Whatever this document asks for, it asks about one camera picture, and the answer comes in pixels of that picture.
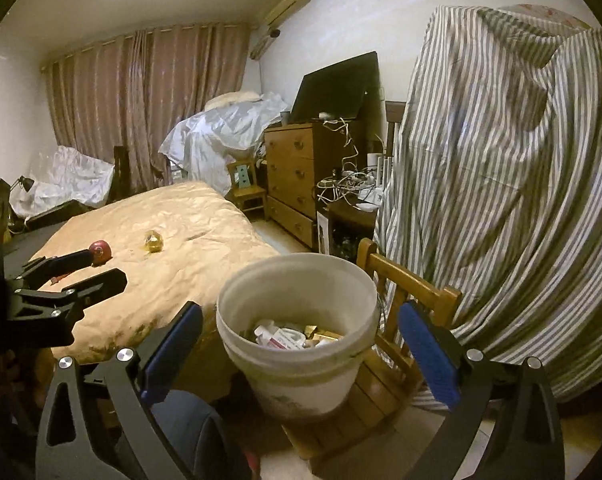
white sheet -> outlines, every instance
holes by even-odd
[[[25,219],[68,200],[98,208],[108,201],[113,176],[112,164],[59,146],[52,155],[39,153],[30,171],[34,186],[29,192],[22,186],[15,187],[10,205]]]
[[[188,180],[203,181],[225,196],[231,188],[226,165],[248,156],[284,110],[289,106],[281,96],[267,92],[255,103],[197,113],[176,125],[159,153],[186,170]]]

small wooden chair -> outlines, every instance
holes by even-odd
[[[239,166],[247,166],[248,168],[249,176],[252,177],[252,181],[248,186],[239,187],[239,182],[236,180],[235,175]],[[230,191],[232,203],[244,213],[255,209],[263,209],[265,220],[268,220],[268,192],[261,186],[257,186],[257,173],[254,162],[251,160],[237,160],[236,162],[231,162],[227,165],[227,171],[230,173],[230,180],[232,181],[232,190]],[[245,207],[245,202],[247,200],[258,199],[261,200],[261,205],[249,208]]]
[[[435,324],[447,326],[461,301],[458,290],[448,286],[437,289],[376,251],[376,244],[364,238],[358,246],[356,264],[371,278],[377,273],[380,293],[384,293],[388,280],[396,284],[384,330],[379,331],[375,339],[394,366],[386,364],[369,349],[348,400],[329,419],[306,425],[283,423],[292,446],[301,459],[309,461],[312,471],[327,458],[349,449],[382,423],[399,415],[421,386],[423,376],[407,345],[396,343],[401,305],[412,297],[430,309]]]

beige bedspread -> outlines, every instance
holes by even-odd
[[[163,236],[162,252],[145,251],[143,236],[149,229]],[[82,250],[101,239],[112,248],[107,264],[78,270],[41,290],[60,290],[115,267],[126,274],[127,288],[86,309],[85,318],[74,327],[74,343],[52,349],[54,356],[71,355],[84,364],[106,360],[117,348],[138,345],[191,300],[203,308],[204,334],[175,387],[205,400],[225,395],[234,368],[216,332],[217,295],[233,273],[278,253],[232,203],[206,184],[187,182],[72,218],[34,258]]]

pillow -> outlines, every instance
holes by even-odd
[[[252,90],[247,90],[245,92],[228,92],[227,94],[219,95],[213,99],[210,99],[206,103],[205,111],[209,112],[214,108],[220,108],[222,106],[229,106],[235,103],[243,103],[245,101],[261,101],[260,95]]]

white container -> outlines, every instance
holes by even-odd
[[[219,294],[216,325],[230,359],[263,410],[279,420],[318,419],[348,396],[374,343],[380,311],[373,280],[327,254],[297,253],[251,264]],[[318,325],[343,338],[318,348],[277,350],[239,336],[259,319]]]
[[[368,153],[367,154],[367,167],[376,168],[379,158],[383,157],[383,153]]]

